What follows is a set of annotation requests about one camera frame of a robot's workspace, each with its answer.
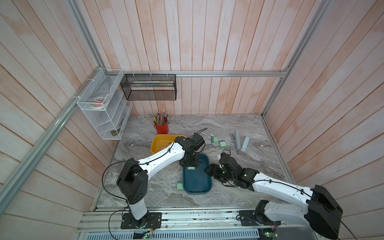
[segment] gray object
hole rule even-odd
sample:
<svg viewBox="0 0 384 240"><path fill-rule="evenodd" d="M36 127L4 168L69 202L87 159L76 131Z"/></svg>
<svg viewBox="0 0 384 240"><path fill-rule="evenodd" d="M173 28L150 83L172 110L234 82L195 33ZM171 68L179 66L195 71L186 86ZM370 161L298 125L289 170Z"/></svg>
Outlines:
<svg viewBox="0 0 384 240"><path fill-rule="evenodd" d="M246 136L245 139L244 139L243 145L242 145L242 147L241 147L241 151L244 152L244 151L247 149L248 142L249 142L249 137Z"/></svg>
<svg viewBox="0 0 384 240"><path fill-rule="evenodd" d="M235 147L237 150L240 149L240 133L239 130L235 130Z"/></svg>

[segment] ventilation grille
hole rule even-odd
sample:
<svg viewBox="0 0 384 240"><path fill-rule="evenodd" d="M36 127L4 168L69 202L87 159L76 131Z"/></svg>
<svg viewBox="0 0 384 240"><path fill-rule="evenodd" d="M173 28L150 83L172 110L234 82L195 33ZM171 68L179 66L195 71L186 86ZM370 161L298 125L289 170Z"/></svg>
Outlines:
<svg viewBox="0 0 384 240"><path fill-rule="evenodd" d="M134 232L114 232L113 236L119 240L133 239ZM152 239L255 239L260 238L257 228L245 229L214 229L214 230L165 230L154 231ZM111 240L109 232L89 233L87 240Z"/></svg>

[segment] small box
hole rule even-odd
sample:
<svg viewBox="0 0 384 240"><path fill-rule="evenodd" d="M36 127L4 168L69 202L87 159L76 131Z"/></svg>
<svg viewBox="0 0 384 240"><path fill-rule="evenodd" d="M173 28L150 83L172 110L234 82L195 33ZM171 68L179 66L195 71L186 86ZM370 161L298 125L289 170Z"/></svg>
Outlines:
<svg viewBox="0 0 384 240"><path fill-rule="evenodd" d="M220 141L218 142L218 144L219 144L220 148L225 148L225 147L227 146L227 144L225 143L224 140L220 140Z"/></svg>
<svg viewBox="0 0 384 240"><path fill-rule="evenodd" d="M211 143L218 143L218 137L211 137Z"/></svg>
<svg viewBox="0 0 384 240"><path fill-rule="evenodd" d="M178 190L184 190L184 188L183 188L183 181L177 181L177 189Z"/></svg>

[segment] marble tabletop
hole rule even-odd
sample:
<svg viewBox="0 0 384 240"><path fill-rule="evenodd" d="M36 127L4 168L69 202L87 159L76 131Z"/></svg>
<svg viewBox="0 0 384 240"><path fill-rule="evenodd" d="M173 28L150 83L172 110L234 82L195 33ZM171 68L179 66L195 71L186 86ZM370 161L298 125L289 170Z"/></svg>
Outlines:
<svg viewBox="0 0 384 240"><path fill-rule="evenodd" d="M191 136L200 129L207 128L203 136L206 146L202 153L209 157L210 163L217 163L217 155L223 151L218 144L211 143L211 136L225 140L231 150L231 156L243 167L256 169L276 179L285 180L276 152L274 151L263 127L262 119L256 114L246 115L175 115L169 116L169 134ZM241 144L246 136L250 137L245 152L235 149L230 134L238 129ZM124 130L122 140L112 163L128 160L133 157L139 160L152 155L151 143L156 136L153 127L153 116L130 116ZM109 168L104 184L113 194L124 197L116 186L116 179L124 163ZM160 170L148 182L148 192L144 198L146 206L151 207L188 207L188 206L221 206L221 207L255 207L262 199L282 202L268 194L252 192L239 187L224 187L212 178L212 189L202 195L190 195L177 189L177 182L182 180L182 167L174 162ZM122 199L115 198L104 190L101 191L97 208L125 207Z"/></svg>

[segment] metal bracket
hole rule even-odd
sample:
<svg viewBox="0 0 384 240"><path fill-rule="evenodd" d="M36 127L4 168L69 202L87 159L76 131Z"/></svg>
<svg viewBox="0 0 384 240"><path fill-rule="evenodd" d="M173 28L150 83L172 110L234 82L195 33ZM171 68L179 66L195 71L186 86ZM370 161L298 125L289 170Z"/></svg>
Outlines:
<svg viewBox="0 0 384 240"><path fill-rule="evenodd" d="M147 213L142 219L143 222L137 221L131 213L123 215L121 221L121 229L138 229L138 228L152 228L153 230L161 228L161 212Z"/></svg>

